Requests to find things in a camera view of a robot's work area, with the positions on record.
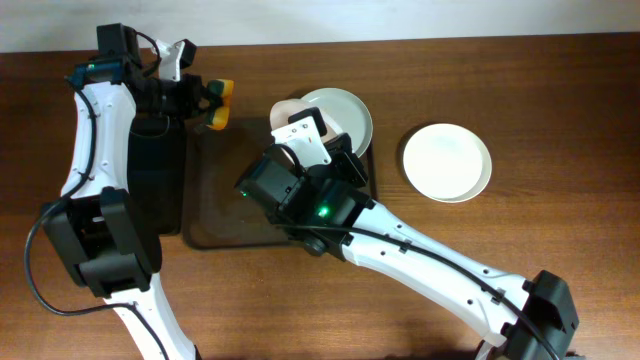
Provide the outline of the yellow green sponge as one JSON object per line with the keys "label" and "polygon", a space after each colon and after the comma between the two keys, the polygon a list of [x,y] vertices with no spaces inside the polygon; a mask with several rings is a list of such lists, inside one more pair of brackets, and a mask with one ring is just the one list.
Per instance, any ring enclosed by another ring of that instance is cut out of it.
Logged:
{"label": "yellow green sponge", "polygon": [[208,82],[209,107],[206,112],[205,124],[210,129],[218,131],[227,126],[234,87],[234,81],[228,79],[216,79]]}

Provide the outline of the pink plate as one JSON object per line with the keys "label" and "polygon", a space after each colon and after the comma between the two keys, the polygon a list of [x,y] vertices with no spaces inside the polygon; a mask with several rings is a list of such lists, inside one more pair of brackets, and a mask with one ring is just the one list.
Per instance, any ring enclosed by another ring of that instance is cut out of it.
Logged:
{"label": "pink plate", "polygon": [[304,100],[283,100],[273,105],[269,116],[274,143],[290,148],[304,168],[330,164],[331,156],[325,145],[343,133],[340,125],[321,108],[321,122],[317,125],[311,113],[313,108],[312,103]]}

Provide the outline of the grey-green plate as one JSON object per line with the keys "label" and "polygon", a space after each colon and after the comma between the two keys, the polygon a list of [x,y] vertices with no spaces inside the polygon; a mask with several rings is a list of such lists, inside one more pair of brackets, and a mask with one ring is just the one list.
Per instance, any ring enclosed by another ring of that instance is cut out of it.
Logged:
{"label": "grey-green plate", "polygon": [[373,136],[373,121],[359,97],[339,88],[321,88],[303,95],[302,100],[327,112],[349,134],[358,157],[366,153]]}

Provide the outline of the cream white plate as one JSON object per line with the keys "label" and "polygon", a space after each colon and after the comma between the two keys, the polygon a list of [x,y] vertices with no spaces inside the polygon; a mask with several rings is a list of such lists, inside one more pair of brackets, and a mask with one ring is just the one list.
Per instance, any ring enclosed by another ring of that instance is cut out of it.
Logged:
{"label": "cream white plate", "polygon": [[405,142],[401,164],[410,185],[442,203],[469,201],[489,185],[493,164],[488,147],[472,131],[455,124],[430,124]]}

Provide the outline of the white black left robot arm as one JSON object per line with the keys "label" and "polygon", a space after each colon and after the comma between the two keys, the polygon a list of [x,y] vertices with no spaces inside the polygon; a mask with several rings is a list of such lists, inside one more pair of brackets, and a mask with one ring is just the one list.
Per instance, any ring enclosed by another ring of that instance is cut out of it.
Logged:
{"label": "white black left robot arm", "polygon": [[117,313],[146,359],[196,359],[164,293],[160,239],[181,226],[187,120],[224,128],[233,84],[188,73],[196,46],[103,26],[98,53],[69,77],[77,127],[71,169],[43,207],[44,231],[73,282]]}

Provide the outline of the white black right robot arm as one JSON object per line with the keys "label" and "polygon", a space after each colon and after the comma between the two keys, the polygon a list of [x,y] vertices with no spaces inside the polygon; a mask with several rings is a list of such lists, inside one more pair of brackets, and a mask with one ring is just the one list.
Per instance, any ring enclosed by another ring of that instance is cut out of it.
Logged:
{"label": "white black right robot arm", "polygon": [[567,283],[487,267],[411,228],[335,176],[298,169],[284,178],[269,221],[335,257],[389,276],[478,333],[479,359],[563,359],[579,325]]}

